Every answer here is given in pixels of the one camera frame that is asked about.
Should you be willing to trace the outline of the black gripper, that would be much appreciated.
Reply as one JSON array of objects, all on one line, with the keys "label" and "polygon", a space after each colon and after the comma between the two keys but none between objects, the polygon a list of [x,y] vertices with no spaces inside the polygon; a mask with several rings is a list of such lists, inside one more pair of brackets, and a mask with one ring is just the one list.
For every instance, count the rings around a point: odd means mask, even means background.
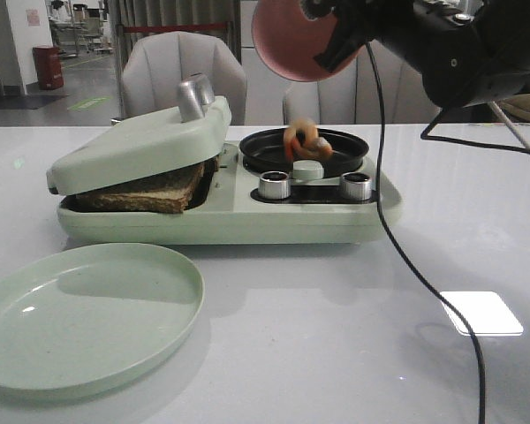
[{"label": "black gripper", "polygon": [[459,9],[445,1],[345,2],[354,4],[356,19],[339,19],[325,50],[314,56],[323,70],[336,71],[377,40],[420,73],[433,104],[464,106],[472,101],[466,82],[469,66],[478,59],[463,47],[471,41],[472,29],[469,21],[455,21]]}]

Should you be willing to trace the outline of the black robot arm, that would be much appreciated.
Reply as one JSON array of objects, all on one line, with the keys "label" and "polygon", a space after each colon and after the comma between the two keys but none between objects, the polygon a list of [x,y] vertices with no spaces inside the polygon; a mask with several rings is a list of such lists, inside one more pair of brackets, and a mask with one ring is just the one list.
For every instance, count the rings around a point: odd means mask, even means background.
[{"label": "black robot arm", "polygon": [[308,20],[336,21],[314,51],[324,71],[377,40],[443,109],[514,95],[530,75],[530,1],[486,1],[473,15],[445,1],[303,1],[300,9]]}]

